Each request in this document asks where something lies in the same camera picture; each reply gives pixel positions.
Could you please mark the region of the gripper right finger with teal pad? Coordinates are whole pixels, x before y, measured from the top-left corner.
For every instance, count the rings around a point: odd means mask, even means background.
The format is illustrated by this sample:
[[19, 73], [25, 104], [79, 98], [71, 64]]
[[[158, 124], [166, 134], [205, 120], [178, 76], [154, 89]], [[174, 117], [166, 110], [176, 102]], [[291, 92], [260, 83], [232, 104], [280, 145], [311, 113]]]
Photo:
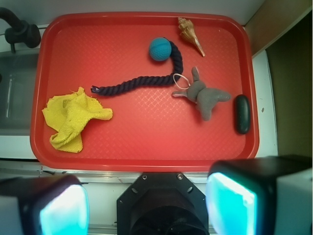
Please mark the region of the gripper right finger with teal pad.
[[219, 235], [310, 235], [313, 161], [285, 155], [212, 164], [206, 183], [209, 221]]

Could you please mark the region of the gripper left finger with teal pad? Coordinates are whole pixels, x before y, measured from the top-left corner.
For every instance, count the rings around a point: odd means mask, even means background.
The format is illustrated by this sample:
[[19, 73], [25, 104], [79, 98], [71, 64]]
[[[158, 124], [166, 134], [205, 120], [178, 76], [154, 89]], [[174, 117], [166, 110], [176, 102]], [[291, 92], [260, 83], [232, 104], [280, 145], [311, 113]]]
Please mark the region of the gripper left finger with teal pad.
[[88, 194], [77, 177], [0, 181], [2, 235], [86, 235], [88, 228]]

